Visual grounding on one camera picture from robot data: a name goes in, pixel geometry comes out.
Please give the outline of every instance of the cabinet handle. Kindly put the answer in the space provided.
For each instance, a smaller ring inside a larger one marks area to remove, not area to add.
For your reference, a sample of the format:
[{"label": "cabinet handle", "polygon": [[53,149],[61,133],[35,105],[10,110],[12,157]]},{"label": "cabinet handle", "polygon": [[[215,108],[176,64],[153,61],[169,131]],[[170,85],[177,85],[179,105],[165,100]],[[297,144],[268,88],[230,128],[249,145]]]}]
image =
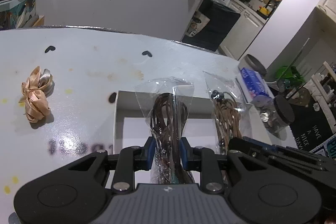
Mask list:
[{"label": "cabinet handle", "polygon": [[322,7],[321,5],[319,5],[319,8],[326,14],[327,13],[327,10],[324,8],[324,7]]}]

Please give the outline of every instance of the black jar lid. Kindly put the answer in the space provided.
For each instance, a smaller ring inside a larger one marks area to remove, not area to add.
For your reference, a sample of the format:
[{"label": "black jar lid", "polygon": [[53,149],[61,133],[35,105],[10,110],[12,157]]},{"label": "black jar lid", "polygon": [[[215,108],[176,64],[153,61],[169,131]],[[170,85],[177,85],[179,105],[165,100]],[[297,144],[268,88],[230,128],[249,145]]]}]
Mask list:
[{"label": "black jar lid", "polygon": [[286,124],[291,124],[292,122],[294,122],[295,115],[293,109],[284,97],[282,97],[281,95],[275,96],[274,106],[278,115]]}]

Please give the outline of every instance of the black heart marking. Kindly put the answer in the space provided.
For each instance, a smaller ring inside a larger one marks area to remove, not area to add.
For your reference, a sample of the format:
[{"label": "black heart marking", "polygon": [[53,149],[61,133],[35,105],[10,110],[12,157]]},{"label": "black heart marking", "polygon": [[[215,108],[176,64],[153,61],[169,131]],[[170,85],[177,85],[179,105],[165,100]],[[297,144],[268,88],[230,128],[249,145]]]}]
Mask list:
[{"label": "black heart marking", "polygon": [[152,57],[153,55],[151,54],[151,52],[149,52],[149,51],[144,51],[144,52],[142,52],[142,55],[147,55],[147,56],[149,56],[149,57]]},{"label": "black heart marking", "polygon": [[54,46],[49,46],[48,48],[45,49],[45,53],[49,52],[49,51],[54,51],[56,48]]},{"label": "black heart marking", "polygon": [[116,101],[117,93],[113,92],[109,97],[109,103],[113,104]]}]

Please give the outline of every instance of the kitchen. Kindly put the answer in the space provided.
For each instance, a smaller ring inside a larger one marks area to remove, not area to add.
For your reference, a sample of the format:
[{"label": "kitchen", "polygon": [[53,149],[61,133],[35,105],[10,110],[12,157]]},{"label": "kitchen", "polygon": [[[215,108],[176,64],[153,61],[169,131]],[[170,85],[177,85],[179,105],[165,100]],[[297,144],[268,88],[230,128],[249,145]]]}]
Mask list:
[{"label": "kitchen", "polygon": [[[204,0],[183,42],[238,60],[268,22],[282,0]],[[206,24],[194,31],[197,22]]]}]

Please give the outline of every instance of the brown cord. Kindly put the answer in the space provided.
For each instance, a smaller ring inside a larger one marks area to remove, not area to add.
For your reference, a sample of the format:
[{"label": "brown cord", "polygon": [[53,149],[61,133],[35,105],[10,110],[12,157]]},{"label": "brown cord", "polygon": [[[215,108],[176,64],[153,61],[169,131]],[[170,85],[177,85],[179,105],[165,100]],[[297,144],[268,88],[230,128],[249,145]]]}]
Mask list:
[{"label": "brown cord", "polygon": [[[241,115],[237,110],[237,102],[234,97],[228,92],[221,94],[222,98],[213,98],[213,102],[215,104],[219,150],[222,154],[226,154],[229,140],[242,137],[239,131]],[[231,98],[224,98],[224,94],[228,94]]]},{"label": "brown cord", "polygon": [[157,143],[157,161],[162,170],[160,183],[173,183],[173,175],[179,183],[193,183],[189,172],[180,164],[179,139],[188,116],[186,105],[171,93],[159,94],[151,111],[150,127]]}]

